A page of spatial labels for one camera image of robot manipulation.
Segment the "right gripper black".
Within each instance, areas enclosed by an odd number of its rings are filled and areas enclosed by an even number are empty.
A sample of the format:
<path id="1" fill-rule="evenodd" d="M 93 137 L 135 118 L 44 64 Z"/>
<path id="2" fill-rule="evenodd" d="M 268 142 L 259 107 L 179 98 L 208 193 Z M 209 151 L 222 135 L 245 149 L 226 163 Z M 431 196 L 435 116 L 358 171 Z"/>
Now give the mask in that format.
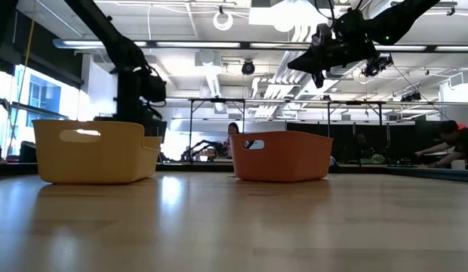
<path id="1" fill-rule="evenodd" d="M 363 27 L 360 10 L 349 9 L 335 20 L 330 28 L 319 24 L 312 36 L 310 49 L 288 63 L 291 70 L 309 73 L 317 89 L 324 85 L 325 70 L 348 63 L 377 59 L 374 43 Z"/>

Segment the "yellow plastic bin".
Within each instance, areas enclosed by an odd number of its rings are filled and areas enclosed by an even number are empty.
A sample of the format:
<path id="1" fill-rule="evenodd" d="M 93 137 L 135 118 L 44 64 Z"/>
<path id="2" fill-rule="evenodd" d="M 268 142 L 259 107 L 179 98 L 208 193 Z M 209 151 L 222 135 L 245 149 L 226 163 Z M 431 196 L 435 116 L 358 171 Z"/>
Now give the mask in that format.
<path id="1" fill-rule="evenodd" d="M 162 138 L 131 122 L 38 119 L 39 177 L 52 184 L 129 184 L 155 173 Z"/>

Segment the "orange plastic bin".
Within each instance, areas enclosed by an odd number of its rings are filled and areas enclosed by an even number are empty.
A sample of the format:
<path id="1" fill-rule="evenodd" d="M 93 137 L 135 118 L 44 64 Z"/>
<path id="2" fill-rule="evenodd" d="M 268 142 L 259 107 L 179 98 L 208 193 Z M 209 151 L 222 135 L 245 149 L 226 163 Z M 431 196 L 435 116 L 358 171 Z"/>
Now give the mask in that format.
<path id="1" fill-rule="evenodd" d="M 237 178 L 298 182 L 328 175 L 333 139 L 301 131 L 268 131 L 229 137 Z"/>

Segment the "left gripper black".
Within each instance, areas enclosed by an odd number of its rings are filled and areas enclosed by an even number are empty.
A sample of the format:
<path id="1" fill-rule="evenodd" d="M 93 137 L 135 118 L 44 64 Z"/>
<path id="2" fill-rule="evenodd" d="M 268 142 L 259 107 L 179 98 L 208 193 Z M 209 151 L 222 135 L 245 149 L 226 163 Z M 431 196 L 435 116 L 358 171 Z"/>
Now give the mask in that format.
<path id="1" fill-rule="evenodd" d="M 156 107 L 166 105 L 166 81 L 150 65 L 116 66 L 110 71 L 117 76 L 115 121 L 148 123 L 162 121 Z"/>

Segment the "black aluminium table frame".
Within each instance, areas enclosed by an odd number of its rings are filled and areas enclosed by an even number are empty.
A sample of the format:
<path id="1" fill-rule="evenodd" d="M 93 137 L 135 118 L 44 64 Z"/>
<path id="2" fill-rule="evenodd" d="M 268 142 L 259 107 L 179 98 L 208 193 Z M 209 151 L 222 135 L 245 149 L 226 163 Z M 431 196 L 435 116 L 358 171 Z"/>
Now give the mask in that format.
<path id="1" fill-rule="evenodd" d="M 158 172 L 227 172 L 233 173 L 233 165 L 220 163 L 198 164 L 158 164 Z M 0 178 L 19 175 L 36 175 L 38 167 L 36 163 L 8 163 L 0 162 Z M 406 168 L 382 165 L 345 165 L 333 166 L 328 170 L 329 174 L 344 175 L 399 175 L 415 178 L 432 178 L 447 181 L 460 181 L 468 183 L 468 170 L 452 170 L 441 168 Z"/>

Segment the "black computer monitor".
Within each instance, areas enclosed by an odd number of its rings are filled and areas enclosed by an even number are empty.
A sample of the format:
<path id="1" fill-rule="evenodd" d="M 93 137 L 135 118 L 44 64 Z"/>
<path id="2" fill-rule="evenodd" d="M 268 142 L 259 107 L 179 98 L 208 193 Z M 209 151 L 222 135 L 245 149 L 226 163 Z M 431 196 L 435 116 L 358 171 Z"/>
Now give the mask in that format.
<path id="1" fill-rule="evenodd" d="M 167 129 L 167 122 L 157 119 L 143 123 L 144 135 L 147 137 L 164 137 Z"/>

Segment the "black chair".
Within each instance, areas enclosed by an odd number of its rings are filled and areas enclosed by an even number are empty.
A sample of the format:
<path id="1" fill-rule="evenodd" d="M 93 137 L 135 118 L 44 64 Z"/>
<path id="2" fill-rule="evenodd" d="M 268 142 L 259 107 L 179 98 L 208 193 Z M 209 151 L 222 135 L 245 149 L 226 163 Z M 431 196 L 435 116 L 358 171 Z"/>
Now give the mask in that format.
<path id="1" fill-rule="evenodd" d="M 36 145 L 30 141 L 22 141 L 20 144 L 19 163 L 37 162 Z"/>

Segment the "black metal rig frame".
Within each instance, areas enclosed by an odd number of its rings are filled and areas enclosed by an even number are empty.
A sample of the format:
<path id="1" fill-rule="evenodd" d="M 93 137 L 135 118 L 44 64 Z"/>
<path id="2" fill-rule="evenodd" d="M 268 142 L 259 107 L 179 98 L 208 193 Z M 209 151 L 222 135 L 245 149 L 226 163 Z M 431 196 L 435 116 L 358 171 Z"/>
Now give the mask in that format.
<path id="1" fill-rule="evenodd" d="M 386 135 L 386 128 L 383 123 L 382 117 L 382 106 L 385 104 L 383 101 L 378 100 L 293 100 L 293 99 L 244 99 L 244 98 L 221 98 L 221 97 L 212 97 L 212 98 L 187 98 L 190 102 L 189 108 L 189 146 L 186 151 L 181 156 L 182 159 L 185 159 L 187 162 L 192 163 L 192 151 L 194 147 L 192 146 L 192 125 L 193 125 L 193 113 L 204 103 L 209 102 L 211 104 L 232 104 L 238 108 L 238 111 L 241 113 L 242 117 L 240 119 L 233 119 L 234 122 L 242 122 L 242 133 L 258 133 L 258 132 L 268 132 L 268 131 L 286 131 L 288 123 L 295 122 L 308 122 L 308 119 L 283 119 L 282 117 L 276 118 L 267 118 L 267 119 L 246 119 L 246 105 L 247 104 L 259 104 L 261 106 L 290 106 L 291 104 L 300 104 L 301 106 L 306 106 L 309 104 L 320 104 L 327 111 L 326 119 L 326 132 L 327 136 L 331 135 L 331 126 L 334 125 L 335 120 L 331 119 L 331 115 L 334 114 L 336 110 L 335 106 L 376 106 L 374 112 L 378 115 L 378 121 L 375 123 L 370 123 L 367 121 L 353 121 L 353 137 L 355 138 L 357 134 L 361 134 L 359 128 L 364 126 L 371 125 L 372 128 L 366 128 L 365 135 L 372 133 L 373 136 L 383 137 Z"/>

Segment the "long ceiling light bar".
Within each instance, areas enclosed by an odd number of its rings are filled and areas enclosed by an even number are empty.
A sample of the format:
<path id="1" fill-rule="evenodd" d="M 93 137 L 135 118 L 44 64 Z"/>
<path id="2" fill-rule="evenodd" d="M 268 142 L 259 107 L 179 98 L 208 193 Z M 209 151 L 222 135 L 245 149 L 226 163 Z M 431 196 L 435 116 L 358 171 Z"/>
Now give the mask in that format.
<path id="1" fill-rule="evenodd" d="M 56 48 L 62 49 L 101 49 L 105 48 L 97 40 L 54 39 Z M 268 51 L 305 51 L 309 42 L 207 42 L 207 41 L 153 41 L 138 40 L 134 44 L 139 48 L 194 48 L 194 49 L 239 49 Z M 393 53 L 428 53 L 462 54 L 468 53 L 468 45 L 375 45 L 377 51 Z"/>

